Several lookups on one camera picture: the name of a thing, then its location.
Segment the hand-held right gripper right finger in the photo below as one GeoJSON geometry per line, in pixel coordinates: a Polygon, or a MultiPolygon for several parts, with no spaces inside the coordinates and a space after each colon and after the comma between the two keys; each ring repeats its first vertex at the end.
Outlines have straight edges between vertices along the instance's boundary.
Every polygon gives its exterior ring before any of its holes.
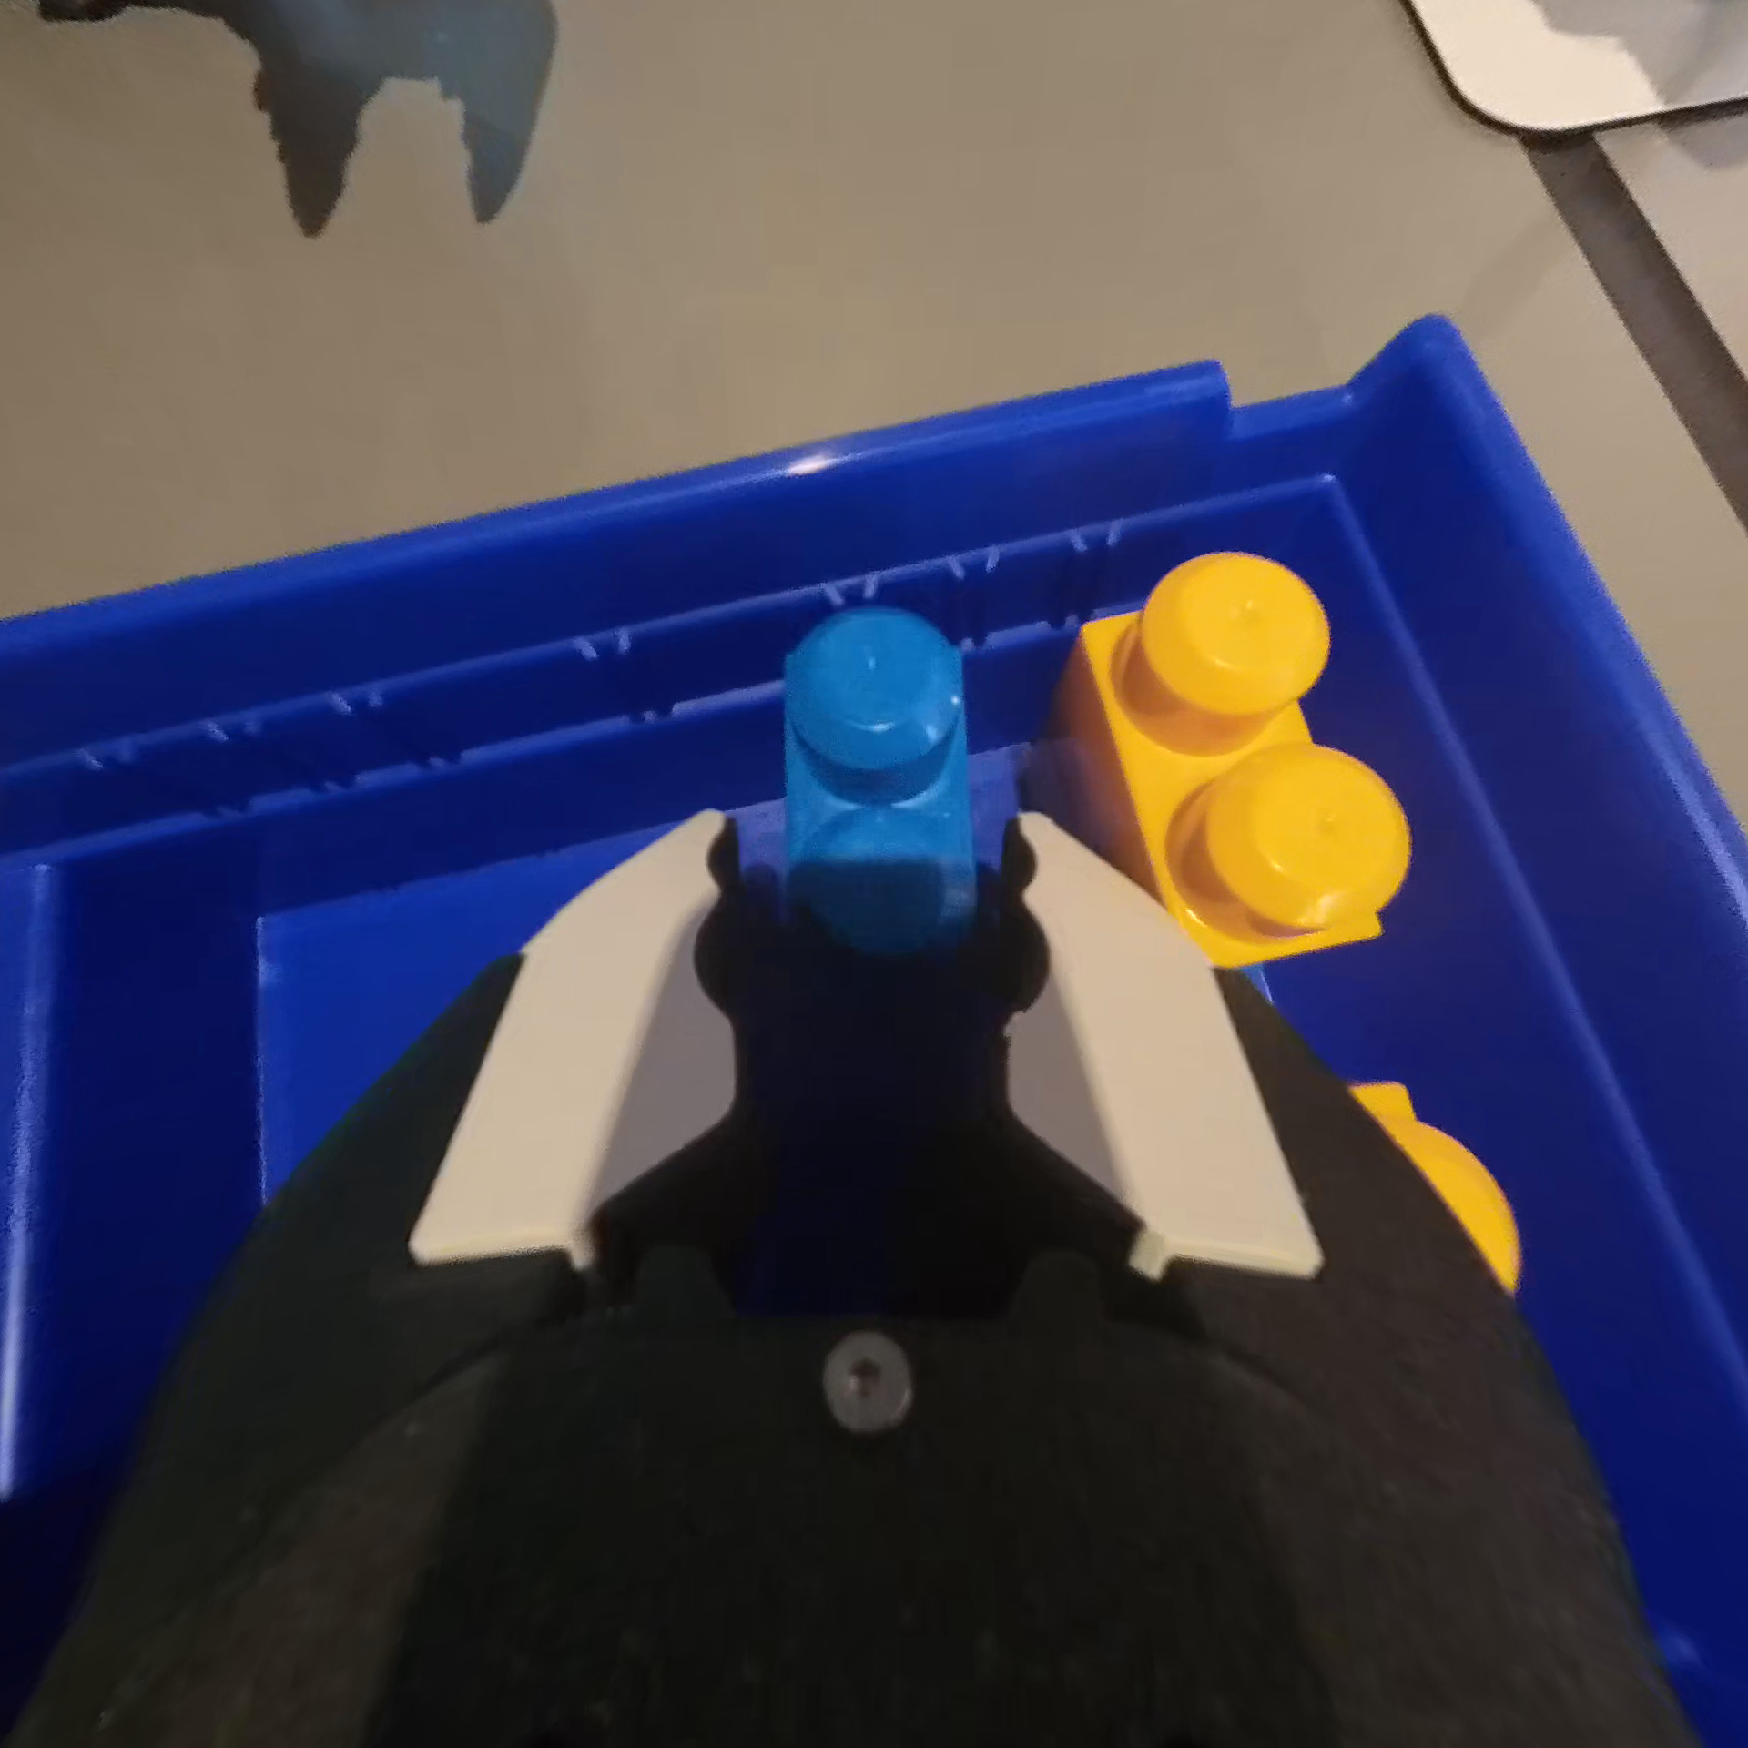
{"type": "Polygon", "coordinates": [[[1315,1278],[1321,1248],[1214,965],[1123,870],[1044,812],[1012,819],[1044,978],[1010,1019],[1010,1109],[1123,1205],[1124,1266],[1315,1278]]]}

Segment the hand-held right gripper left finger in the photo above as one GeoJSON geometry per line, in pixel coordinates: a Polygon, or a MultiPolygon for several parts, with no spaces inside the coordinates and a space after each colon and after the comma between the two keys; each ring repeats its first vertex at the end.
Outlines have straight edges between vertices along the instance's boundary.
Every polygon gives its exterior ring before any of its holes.
{"type": "Polygon", "coordinates": [[[527,937],[412,1225],[418,1266],[590,1269],[604,1205],[727,1120],[734,1028],[700,971],[727,841],[730,816],[698,812],[527,937]]]}

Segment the orange two-stud mega block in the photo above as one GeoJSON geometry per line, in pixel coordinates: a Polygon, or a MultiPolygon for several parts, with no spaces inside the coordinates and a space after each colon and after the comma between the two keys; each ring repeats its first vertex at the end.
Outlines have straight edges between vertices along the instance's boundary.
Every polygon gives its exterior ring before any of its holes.
{"type": "Polygon", "coordinates": [[[1222,968],[1372,940],[1411,821],[1380,772],[1304,725],[1329,651],[1300,571],[1247,549],[1179,560],[1138,609],[1077,630],[1029,804],[1222,968]]]}

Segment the blue two-stud mega block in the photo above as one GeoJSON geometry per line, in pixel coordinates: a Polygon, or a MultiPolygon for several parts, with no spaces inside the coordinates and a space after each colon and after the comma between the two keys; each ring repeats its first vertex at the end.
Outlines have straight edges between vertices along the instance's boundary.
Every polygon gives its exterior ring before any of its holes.
{"type": "Polygon", "coordinates": [[[822,617],[783,664],[784,902],[848,950],[928,954],[976,910],[962,651],[904,609],[822,617]]]}

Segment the blue plastic bin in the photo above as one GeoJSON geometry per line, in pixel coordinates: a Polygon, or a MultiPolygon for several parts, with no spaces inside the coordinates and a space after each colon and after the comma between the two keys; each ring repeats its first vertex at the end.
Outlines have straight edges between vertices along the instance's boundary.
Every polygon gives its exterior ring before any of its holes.
{"type": "Polygon", "coordinates": [[[775,858],[802,633],[960,642],[994,858],[1082,621],[1231,546],[1318,594],[1304,722],[1414,841],[1266,991],[1499,1181],[1745,1743],[1745,841],[1442,317],[1278,400],[1183,365],[4,621],[4,1726],[264,1196],[586,878],[704,804],[775,858]]]}

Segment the cluster of yellow blocks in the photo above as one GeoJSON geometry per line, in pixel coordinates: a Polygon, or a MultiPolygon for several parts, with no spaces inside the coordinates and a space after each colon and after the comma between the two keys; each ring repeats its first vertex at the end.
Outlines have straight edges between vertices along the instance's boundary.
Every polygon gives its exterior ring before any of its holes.
{"type": "Polygon", "coordinates": [[[1502,1293],[1516,1296],[1524,1278],[1521,1228],[1484,1159],[1446,1129],[1426,1123],[1401,1082],[1350,1083],[1350,1096],[1446,1201],[1502,1293]]]}

